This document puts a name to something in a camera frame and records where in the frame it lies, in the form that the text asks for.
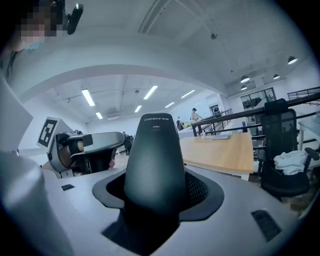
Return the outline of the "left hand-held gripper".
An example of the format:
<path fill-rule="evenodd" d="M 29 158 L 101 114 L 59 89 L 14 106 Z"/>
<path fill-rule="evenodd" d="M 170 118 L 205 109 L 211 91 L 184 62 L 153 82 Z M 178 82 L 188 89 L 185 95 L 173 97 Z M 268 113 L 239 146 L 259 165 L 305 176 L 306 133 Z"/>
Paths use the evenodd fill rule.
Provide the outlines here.
<path fill-rule="evenodd" d="M 83 142 L 83 151 L 79 151 L 77 141 Z M 57 178 L 69 178 L 106 171 L 110 167 L 117 148 L 125 143 L 121 132 L 101 132 L 85 134 L 72 130 L 62 119 L 47 117 L 37 145 L 46 151 L 47 162 L 41 167 L 55 173 Z M 69 145 L 71 166 L 64 167 L 59 151 Z"/>

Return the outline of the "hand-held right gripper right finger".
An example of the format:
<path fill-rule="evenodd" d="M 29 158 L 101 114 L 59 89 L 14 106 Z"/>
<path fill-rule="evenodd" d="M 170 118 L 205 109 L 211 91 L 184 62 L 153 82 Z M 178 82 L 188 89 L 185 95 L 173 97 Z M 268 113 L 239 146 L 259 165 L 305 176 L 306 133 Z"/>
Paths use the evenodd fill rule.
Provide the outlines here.
<path fill-rule="evenodd" d="M 222 206 L 204 221 L 182 222 L 155 256 L 273 256 L 292 237 L 300 220 L 279 200 L 257 185 L 203 168 L 191 170 L 217 182 Z M 280 233 L 267 241 L 252 216 L 267 211 Z"/>

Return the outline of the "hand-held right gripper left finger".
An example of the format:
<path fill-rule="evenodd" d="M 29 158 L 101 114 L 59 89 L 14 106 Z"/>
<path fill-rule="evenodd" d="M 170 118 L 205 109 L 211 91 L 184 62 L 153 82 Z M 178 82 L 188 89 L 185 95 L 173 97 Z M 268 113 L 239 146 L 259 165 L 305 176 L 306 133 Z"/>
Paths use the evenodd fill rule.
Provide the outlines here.
<path fill-rule="evenodd" d="M 118 174 L 119 168 L 58 179 L 43 170 L 47 198 L 72 248 L 74 256 L 132 256 L 133 252 L 103 236 L 118 219 L 119 209 L 106 208 L 93 195 L 98 181 Z"/>

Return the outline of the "person's left hand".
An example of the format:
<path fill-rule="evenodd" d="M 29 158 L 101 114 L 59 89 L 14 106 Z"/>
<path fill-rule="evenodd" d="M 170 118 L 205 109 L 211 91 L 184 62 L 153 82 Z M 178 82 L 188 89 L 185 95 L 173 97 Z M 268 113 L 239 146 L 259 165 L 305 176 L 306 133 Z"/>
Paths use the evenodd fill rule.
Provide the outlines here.
<path fill-rule="evenodd" d="M 84 150 L 84 144 L 82 140 L 77 141 L 77 148 L 80 152 Z M 72 164 L 71 153 L 69 149 L 69 145 L 62 147 L 59 150 L 60 161 L 64 167 L 69 168 Z"/>

